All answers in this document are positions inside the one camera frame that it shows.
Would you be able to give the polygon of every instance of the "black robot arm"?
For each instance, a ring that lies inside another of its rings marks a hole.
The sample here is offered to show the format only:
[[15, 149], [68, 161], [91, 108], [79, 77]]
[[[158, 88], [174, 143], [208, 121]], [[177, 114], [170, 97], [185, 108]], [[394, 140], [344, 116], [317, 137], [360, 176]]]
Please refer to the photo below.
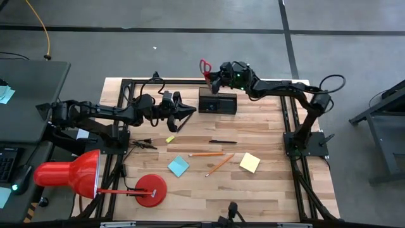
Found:
[[[251, 101], [257, 101], [265, 96], [289, 96], [296, 98], [303, 108], [308, 111], [302, 125], [294, 132], [291, 139], [291, 145], [298, 150], [304, 150], [308, 144], [308, 139], [311, 136], [311, 128], [315, 120], [327, 111], [327, 107], [331, 102], [329, 94], [341, 89], [346, 80], [341, 75], [330, 75], [329, 77], [341, 77], [343, 84], [333, 91], [323, 91], [320, 87], [309, 86], [303, 83], [292, 83], [290, 81], [266, 82], [261, 80], [249, 64], [242, 61], [222, 63], [219, 72], [211, 72], [205, 75], [207, 81], [210, 82], [212, 93], [216, 94], [220, 87], [231, 87], [231, 89], [240, 89], [246, 92]], [[305, 92], [313, 94], [310, 102], [308, 102]]]
[[104, 106], [89, 101], [62, 101], [51, 105], [51, 121], [56, 127], [78, 127], [99, 134], [108, 143], [118, 139], [118, 126], [103, 125], [90, 118], [118, 120], [135, 127], [143, 124], [144, 118], [149, 120], [153, 127], [157, 126], [159, 119], [167, 119], [169, 130], [176, 132], [175, 120], [181, 120], [196, 111], [195, 107], [182, 103], [179, 92], [172, 94], [165, 91], [162, 102], [157, 105], [154, 103], [155, 99], [149, 94], [139, 96], [126, 108]]

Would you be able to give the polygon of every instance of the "wooden tabletop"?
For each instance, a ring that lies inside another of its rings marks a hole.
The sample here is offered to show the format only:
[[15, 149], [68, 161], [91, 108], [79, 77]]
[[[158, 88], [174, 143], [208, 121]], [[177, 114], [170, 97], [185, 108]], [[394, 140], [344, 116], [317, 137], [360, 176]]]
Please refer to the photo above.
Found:
[[[100, 103], [115, 106], [120, 93], [122, 78], [107, 78]], [[166, 85], [164, 90], [180, 91], [184, 104], [198, 107], [200, 85]], [[161, 101], [160, 85], [147, 85], [149, 93]], [[239, 206], [239, 212], [248, 222], [297, 222], [297, 202], [294, 193], [290, 161], [284, 152], [282, 133], [285, 131], [279, 97], [265, 97], [252, 102], [244, 91], [221, 88], [220, 92], [235, 92], [238, 99], [236, 115], [217, 115], [195, 112], [179, 133], [172, 133], [166, 121], [152, 127], [146, 120], [140, 127], [130, 127], [131, 139], [152, 138], [158, 148], [135, 148], [125, 160], [127, 184], [135, 186], [146, 174], [158, 174], [168, 186], [168, 194], [162, 204], [154, 208], [140, 206], [134, 198], [119, 194], [115, 203], [115, 220], [187, 220], [216, 221], [227, 215], [231, 201]], [[300, 121], [306, 110], [297, 103]], [[97, 120], [110, 124], [109, 120]], [[316, 123], [313, 130], [319, 130]], [[165, 139], [175, 136], [167, 144]], [[211, 139], [237, 141], [237, 144], [209, 144]], [[190, 153], [224, 152], [224, 156], [188, 157]], [[244, 153], [261, 159], [255, 174], [239, 167]], [[226, 156], [234, 157], [209, 177], [205, 175]], [[168, 164], [180, 155], [190, 165], [181, 177], [176, 177]], [[101, 171], [105, 156], [102, 156]], [[309, 172], [314, 192], [330, 210], [339, 217], [327, 164], [320, 158], [308, 157]], [[123, 180], [119, 189], [126, 189]], [[308, 197], [303, 194], [309, 215]], [[108, 205], [106, 195], [104, 211]], [[76, 198], [73, 215], [78, 214]], [[90, 199], [84, 199], [84, 207]]]

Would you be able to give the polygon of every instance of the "concrete floor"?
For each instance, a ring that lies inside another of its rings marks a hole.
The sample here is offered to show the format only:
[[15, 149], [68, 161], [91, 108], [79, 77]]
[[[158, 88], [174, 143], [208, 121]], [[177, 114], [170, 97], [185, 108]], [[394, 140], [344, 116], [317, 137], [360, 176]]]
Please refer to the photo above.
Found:
[[[401, 0], [284, 2], [290, 29], [405, 30]], [[32, 4], [47, 25], [283, 28], [277, 0], [36, 0]], [[22, 0], [10, 1], [0, 12], [0, 22], [38, 25]], [[282, 34], [50, 32], [50, 37], [53, 60], [72, 63], [61, 99], [98, 101], [105, 77], [148, 77], [155, 70], [162, 77], [198, 77], [200, 58], [214, 63], [214, 69], [223, 61], [244, 60], [262, 78], [291, 79]], [[365, 110], [374, 94], [404, 80], [405, 37], [293, 35], [292, 45], [300, 79], [318, 85], [333, 73], [347, 78], [345, 88], [332, 94], [333, 111], [320, 118], [324, 132], [336, 134], [328, 148], [341, 217], [403, 226], [405, 182], [369, 185], [370, 177], [385, 173], [382, 156], [368, 126], [361, 123], [354, 128], [347, 120]], [[39, 60], [45, 50], [43, 32], [1, 31], [0, 51]]]

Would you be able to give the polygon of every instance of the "red lamp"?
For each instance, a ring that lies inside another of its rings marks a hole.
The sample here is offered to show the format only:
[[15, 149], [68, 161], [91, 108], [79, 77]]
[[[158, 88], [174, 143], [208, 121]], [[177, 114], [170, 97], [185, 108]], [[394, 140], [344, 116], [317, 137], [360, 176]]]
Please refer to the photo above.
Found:
[[75, 193], [94, 199], [97, 193], [134, 194], [142, 206], [159, 205], [166, 197], [165, 180], [156, 174], [145, 175], [139, 179], [136, 189], [143, 191], [123, 191], [99, 189], [100, 150], [86, 152], [72, 162], [45, 162], [34, 172], [34, 182], [38, 186], [70, 186]]

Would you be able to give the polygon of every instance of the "yellow cable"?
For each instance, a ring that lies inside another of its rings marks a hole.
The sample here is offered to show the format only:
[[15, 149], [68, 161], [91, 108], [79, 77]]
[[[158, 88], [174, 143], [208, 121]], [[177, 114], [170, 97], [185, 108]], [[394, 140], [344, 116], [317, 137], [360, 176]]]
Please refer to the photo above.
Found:
[[39, 15], [38, 15], [37, 12], [34, 10], [34, 7], [31, 6], [31, 4], [30, 4], [30, 2], [29, 2], [28, 0], [25, 0], [25, 2], [27, 2], [27, 4], [30, 6], [32, 12], [34, 12], [34, 14], [37, 16], [37, 18], [38, 18], [40, 24], [42, 25], [42, 28], [44, 28], [44, 31], [45, 31], [45, 34], [46, 34], [46, 40], [47, 40], [47, 43], [48, 43], [48, 50], [47, 50], [46, 55], [49, 56], [49, 53], [51, 52], [51, 41], [49, 41], [48, 31], [46, 30], [45, 25], [44, 25], [44, 23], [42, 22], [42, 20], [41, 20], [41, 18], [39, 17]]

